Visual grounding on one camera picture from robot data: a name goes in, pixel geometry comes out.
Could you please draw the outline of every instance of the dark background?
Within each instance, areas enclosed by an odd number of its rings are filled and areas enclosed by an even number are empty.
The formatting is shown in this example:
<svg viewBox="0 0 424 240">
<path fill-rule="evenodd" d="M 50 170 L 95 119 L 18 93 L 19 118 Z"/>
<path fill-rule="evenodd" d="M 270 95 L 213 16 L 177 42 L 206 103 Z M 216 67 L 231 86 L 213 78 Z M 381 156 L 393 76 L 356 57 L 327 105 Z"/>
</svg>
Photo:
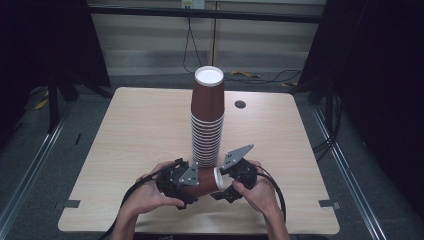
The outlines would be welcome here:
<svg viewBox="0 0 424 240">
<path fill-rule="evenodd" d="M 328 0 L 301 91 L 340 96 L 364 144 L 424 219 L 422 1 Z"/>
<path fill-rule="evenodd" d="M 110 85 L 90 13 L 34 7 L 69 2 L 0 1 L 0 146 L 24 113 L 31 90 L 46 86 L 49 78 L 67 100 L 77 97 L 73 84 Z"/>
</svg>

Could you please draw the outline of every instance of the table top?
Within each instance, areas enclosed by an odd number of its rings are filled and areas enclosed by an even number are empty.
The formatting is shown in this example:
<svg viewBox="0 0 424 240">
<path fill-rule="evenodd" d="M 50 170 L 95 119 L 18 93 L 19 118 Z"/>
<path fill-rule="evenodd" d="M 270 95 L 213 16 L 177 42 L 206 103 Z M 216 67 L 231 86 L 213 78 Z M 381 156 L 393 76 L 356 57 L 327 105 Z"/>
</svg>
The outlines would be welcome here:
<svg viewBox="0 0 424 240">
<path fill-rule="evenodd" d="M 62 231 L 106 231 L 135 180 L 160 162 L 192 159 L 191 90 L 119 88 L 107 110 L 65 208 Z M 235 102 L 246 107 L 239 109 Z M 339 225 L 293 97 L 281 93 L 225 92 L 218 165 L 226 152 L 247 144 L 281 188 L 287 228 L 296 234 L 336 234 Z M 225 179 L 229 185 L 231 179 Z M 264 220 L 240 199 L 233 204 L 204 196 L 185 210 L 162 207 L 138 218 L 136 232 L 265 234 Z"/>
</svg>

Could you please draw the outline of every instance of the human hand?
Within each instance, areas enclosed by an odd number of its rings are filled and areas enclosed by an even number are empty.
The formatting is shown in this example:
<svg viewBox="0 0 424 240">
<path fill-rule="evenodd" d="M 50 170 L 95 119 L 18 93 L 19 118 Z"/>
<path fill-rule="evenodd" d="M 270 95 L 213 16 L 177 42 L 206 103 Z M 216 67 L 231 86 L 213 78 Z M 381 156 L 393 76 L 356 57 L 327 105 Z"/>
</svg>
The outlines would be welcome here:
<svg viewBox="0 0 424 240">
<path fill-rule="evenodd" d="M 170 164 L 172 161 L 163 162 L 149 173 L 152 174 Z M 137 179 L 137 182 L 149 174 L 144 174 Z M 169 198 L 159 192 L 155 181 L 148 181 L 137 188 L 119 209 L 116 224 L 113 229 L 111 240 L 132 240 L 134 237 L 135 225 L 139 214 L 148 213 L 161 206 L 183 207 L 184 202 L 180 199 Z"/>
<path fill-rule="evenodd" d="M 156 165 L 156 167 L 149 173 L 152 174 L 170 164 L 173 161 L 163 162 Z M 147 177 L 149 174 L 144 174 L 137 179 L 137 182 L 142 178 Z M 183 207 L 184 202 L 177 198 L 170 198 L 159 192 L 156 187 L 155 181 L 148 181 L 141 187 L 136 189 L 133 194 L 127 199 L 121 210 L 125 211 L 130 216 L 138 216 L 139 214 L 148 213 L 161 206 L 179 206 Z"/>
<path fill-rule="evenodd" d="M 257 166 L 259 173 L 263 173 L 260 168 L 261 163 L 257 161 L 249 161 Z M 275 189 L 272 183 L 258 176 L 255 186 L 249 190 L 238 181 L 233 181 L 234 189 L 239 192 L 253 209 L 263 214 L 266 228 L 268 231 L 268 239 L 270 240 L 290 240 L 286 225 L 284 224 L 284 214 L 280 210 L 277 199 L 275 197 Z"/>
<path fill-rule="evenodd" d="M 249 162 L 257 166 L 256 168 L 259 173 L 263 173 L 262 168 L 260 168 L 260 162 Z M 277 199 L 275 197 L 275 189 L 268 179 L 258 176 L 256 184 L 251 190 L 245 188 L 244 185 L 238 181 L 233 181 L 232 185 L 237 192 L 243 195 L 250 206 L 256 211 L 261 212 L 262 214 L 268 214 L 276 211 L 277 209 L 279 210 Z"/>
</svg>

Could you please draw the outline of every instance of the white wall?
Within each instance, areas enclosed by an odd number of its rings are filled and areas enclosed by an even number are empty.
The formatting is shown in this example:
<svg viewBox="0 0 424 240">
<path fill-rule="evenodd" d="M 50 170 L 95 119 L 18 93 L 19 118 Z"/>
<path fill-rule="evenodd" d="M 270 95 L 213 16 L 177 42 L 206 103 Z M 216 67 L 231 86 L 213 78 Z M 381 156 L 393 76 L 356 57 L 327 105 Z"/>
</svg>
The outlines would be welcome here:
<svg viewBox="0 0 424 240">
<path fill-rule="evenodd" d="M 304 4 L 206 2 L 207 9 L 321 15 L 320 1 Z M 293 0 L 268 0 L 294 2 Z M 110 4 L 157 8 L 179 8 L 180 1 L 90 0 Z M 186 18 L 92 15 L 110 75 L 181 73 L 188 30 Z M 191 19 L 193 35 L 203 65 L 212 63 L 224 71 L 252 72 L 300 69 L 306 60 L 317 24 L 277 23 L 246 20 Z M 213 29 L 215 52 L 212 52 Z M 189 41 L 186 66 L 198 67 Z"/>
</svg>

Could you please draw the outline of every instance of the wire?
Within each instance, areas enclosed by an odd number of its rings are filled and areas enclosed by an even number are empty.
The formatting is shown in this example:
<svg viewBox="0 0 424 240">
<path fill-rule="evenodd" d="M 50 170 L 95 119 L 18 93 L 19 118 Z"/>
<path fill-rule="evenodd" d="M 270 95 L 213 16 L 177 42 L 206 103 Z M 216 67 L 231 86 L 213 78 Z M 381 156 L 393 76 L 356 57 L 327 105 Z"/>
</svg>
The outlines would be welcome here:
<svg viewBox="0 0 424 240">
<path fill-rule="evenodd" d="M 187 37 L 186 37 L 186 44 L 185 44 L 185 48 L 184 48 L 184 57 L 183 57 L 183 67 L 184 69 L 189 72 L 189 73 L 194 73 L 193 71 L 190 71 L 187 66 L 185 65 L 186 63 L 186 59 L 187 59 L 187 49 L 188 49 L 188 42 L 189 42 L 189 38 L 191 36 L 191 40 L 193 42 L 193 46 L 196 52 L 196 56 L 197 56 L 197 61 L 199 62 L 200 67 L 203 66 L 202 61 L 200 60 L 199 57 L 199 51 L 197 50 L 197 45 L 196 45 L 196 41 L 194 40 L 194 36 L 193 36 L 193 31 L 191 28 L 191 20 L 188 17 L 188 31 L 187 31 Z M 229 77 L 225 77 L 224 76 L 224 80 L 226 82 L 241 82 L 241 83 L 246 83 L 246 84 L 267 84 L 267 83 L 273 83 L 273 82 L 286 82 L 289 81 L 293 78 L 295 78 L 297 75 L 299 75 L 301 72 L 303 71 L 303 69 L 301 70 L 283 70 L 281 72 L 279 72 L 272 80 L 261 80 L 261 79 L 235 79 L 235 78 L 229 78 Z M 295 74 L 287 79 L 282 79 L 282 80 L 278 80 L 278 77 L 285 72 L 295 72 Z"/>
<path fill-rule="evenodd" d="M 138 181 L 138 182 L 136 182 L 134 185 L 132 185 L 132 186 L 128 189 L 128 191 L 125 193 L 124 197 L 122 198 L 122 202 L 121 202 L 121 206 L 120 206 L 120 207 L 122 207 L 122 205 L 124 205 L 124 203 L 125 203 L 125 202 L 127 201 L 127 199 L 131 196 L 131 194 L 132 194 L 135 190 L 137 190 L 139 187 L 141 187 L 143 184 L 145 184 L 145 183 L 147 183 L 147 182 L 149 182 L 149 181 L 152 181 L 152 180 L 154 180 L 154 181 L 158 181 L 157 179 L 153 179 L 153 177 L 154 177 L 154 176 L 156 176 L 156 175 L 158 175 L 159 173 L 161 173 L 161 172 L 165 171 L 166 169 L 169 169 L 169 168 L 172 168 L 172 167 L 178 166 L 178 165 L 180 165 L 180 164 L 181 164 L 181 162 L 180 162 L 180 161 L 178 161 L 178 160 L 176 160 L 174 163 L 172 163 L 172 164 L 170 164 L 170 165 L 168 165 L 168 166 L 166 166 L 166 167 L 163 167 L 162 169 L 159 169 L 159 170 L 157 170 L 156 172 L 151 173 L 151 174 L 147 175 L 147 176 L 146 176 L 146 177 L 144 177 L 144 178 L 141 178 L 141 179 L 140 179 L 140 181 Z M 116 218 L 115 218 L 115 221 L 112 223 L 112 225 L 109 227 L 109 229 L 108 229 L 105 233 L 103 233 L 103 234 L 102 234 L 102 236 L 100 236 L 100 238 L 98 238 L 98 240 L 103 240 L 103 239 L 105 239 L 107 236 L 109 236 L 109 235 L 112 233 L 113 229 L 115 228 L 117 218 L 118 218 L 118 217 L 116 217 Z"/>
<path fill-rule="evenodd" d="M 266 172 L 268 175 L 263 174 L 263 173 L 258 173 L 258 172 L 247 172 L 247 171 L 246 172 L 241 171 L 241 172 L 238 172 L 238 174 L 257 175 L 257 176 L 261 176 L 261 177 L 268 179 L 271 182 L 272 186 L 274 187 L 275 191 L 277 192 L 278 199 L 280 199 L 281 211 L 284 214 L 284 222 L 286 222 L 287 211 L 286 211 L 286 202 L 284 200 L 283 193 L 281 192 L 281 189 L 278 187 L 278 184 L 277 184 L 277 182 L 275 182 L 274 178 L 272 178 L 271 175 L 264 168 L 262 168 L 262 167 L 259 167 L 259 168 L 264 170 L 264 172 Z"/>
<path fill-rule="evenodd" d="M 33 91 L 30 93 L 30 96 L 36 95 L 36 94 L 38 94 L 38 93 L 40 93 L 40 92 L 43 92 L 43 91 L 46 91 L 46 90 L 47 90 L 47 87 L 46 87 L 46 86 L 38 87 L 38 89 L 33 90 Z"/>
<path fill-rule="evenodd" d="M 334 105 L 334 112 L 336 113 L 336 126 L 334 129 L 330 129 L 331 136 L 329 136 L 321 144 L 318 144 L 317 146 L 312 148 L 314 153 L 319 153 L 324 150 L 324 152 L 317 158 L 317 162 L 319 162 L 327 154 L 327 152 L 333 147 L 333 144 L 336 142 L 343 113 L 343 104 L 337 96 L 335 96 L 335 102 L 336 104 Z"/>
<path fill-rule="evenodd" d="M 295 78 L 297 75 L 299 75 L 301 72 L 303 71 L 303 69 L 301 70 L 283 70 L 280 71 L 272 80 L 262 80 L 262 79 L 235 79 L 235 78 L 229 78 L 229 77 L 224 77 L 224 80 L 226 82 L 241 82 L 241 83 L 247 83 L 247 84 L 267 84 L 267 83 L 281 83 L 281 82 L 287 82 L 293 78 Z M 293 74 L 293 76 L 286 78 L 286 79 L 282 79 L 282 80 L 278 80 L 278 77 L 285 73 L 285 72 L 295 72 L 295 74 Z"/>
<path fill-rule="evenodd" d="M 197 61 L 199 61 L 199 65 L 200 65 L 201 67 L 203 66 L 203 64 L 202 64 L 202 61 L 200 61 L 199 51 L 197 51 L 196 41 L 194 40 L 193 31 L 191 30 L 191 21 L 190 21 L 190 18 L 187 18 L 187 21 L 188 21 L 188 31 L 187 31 L 187 37 L 186 37 L 186 46 L 185 46 L 185 48 L 184 48 L 183 67 L 184 67 L 184 69 L 185 69 L 187 72 L 189 72 L 189 73 L 194 73 L 193 71 L 188 70 L 188 69 L 187 69 L 187 66 L 185 65 L 186 57 L 187 57 L 188 39 L 189 39 L 189 37 L 190 37 L 190 36 L 191 36 L 191 40 L 192 40 L 192 42 L 193 42 L 194 49 L 195 49 L 195 52 L 196 52 Z"/>
</svg>

